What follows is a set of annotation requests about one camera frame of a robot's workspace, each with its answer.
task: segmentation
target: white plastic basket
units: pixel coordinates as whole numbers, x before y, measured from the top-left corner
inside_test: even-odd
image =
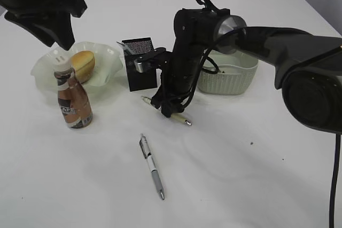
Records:
[[[220,72],[209,74],[201,71],[197,83],[201,91],[217,95],[240,95],[247,90],[257,71],[257,58],[240,51],[233,54],[212,51],[209,56],[216,62]],[[207,60],[203,67],[215,70]]]
[[[104,86],[110,77],[123,67],[119,58],[120,52],[108,45],[80,42],[74,44],[69,51],[57,47],[42,56],[31,70],[31,75],[35,77],[38,89],[57,93],[57,82],[53,75],[53,66],[50,60],[59,55],[72,57],[74,54],[85,50],[92,51],[95,57],[93,74],[90,80],[83,83],[87,93],[98,92],[97,89]]]

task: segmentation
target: bowl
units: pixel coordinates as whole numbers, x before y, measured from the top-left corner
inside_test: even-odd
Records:
[[[74,54],[85,50],[92,51],[95,56],[93,74],[88,81],[82,84],[87,93],[97,92],[99,87],[107,84],[110,78],[123,67],[119,58],[120,52],[109,45],[80,42],[74,44],[69,51],[57,47],[40,57],[31,70],[38,89],[57,93],[57,82],[50,60],[60,55],[71,58]]]

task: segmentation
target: pen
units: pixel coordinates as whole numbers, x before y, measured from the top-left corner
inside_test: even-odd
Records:
[[[147,164],[149,165],[151,175],[152,175],[152,179],[153,179],[154,185],[156,186],[156,190],[157,190],[160,198],[162,200],[164,200],[164,198],[165,198],[164,188],[162,187],[161,180],[160,180],[160,177],[158,174],[158,170],[156,169],[156,165],[154,164],[152,153],[151,153],[151,150],[149,148],[149,145],[147,144],[146,137],[143,134],[141,134],[139,144],[140,144],[141,150],[143,151],[144,158],[146,159]]]
[[[142,99],[142,101],[144,101],[145,103],[151,105],[151,98],[146,97],[146,96],[141,96],[141,99]],[[181,123],[183,123],[183,124],[192,125],[192,123],[191,123],[189,120],[187,120],[185,117],[183,117],[183,116],[182,116],[181,114],[179,114],[179,113],[173,113],[173,114],[171,114],[171,118],[174,119],[174,120],[176,120],[176,121],[179,121],[179,122],[181,122]]]
[[[117,41],[117,43],[119,44],[119,46],[121,46],[121,48],[123,49],[123,53],[126,54],[127,56],[135,54],[135,52],[131,48],[129,48],[128,45],[126,45],[124,43],[120,43],[118,41]]]

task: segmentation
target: bottle label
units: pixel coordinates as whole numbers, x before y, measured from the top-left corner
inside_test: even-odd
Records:
[[[74,77],[57,78],[58,104],[70,128],[83,128],[92,120],[92,111],[87,93]]]

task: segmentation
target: white table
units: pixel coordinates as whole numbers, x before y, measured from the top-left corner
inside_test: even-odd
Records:
[[[150,36],[171,50],[175,13],[199,8],[195,0],[85,1],[84,16],[72,19],[76,40],[114,47]],[[305,0],[212,1],[250,26],[340,36]],[[44,97],[29,74],[49,50],[0,17],[0,227],[328,227],[334,135],[290,115],[272,66],[260,63],[244,95],[196,92],[185,112],[190,128],[146,106],[140,95],[156,90],[129,92],[121,72],[90,97],[92,124],[70,130],[56,96]],[[165,201],[138,146],[141,132]],[[337,190],[341,227],[341,182]]]

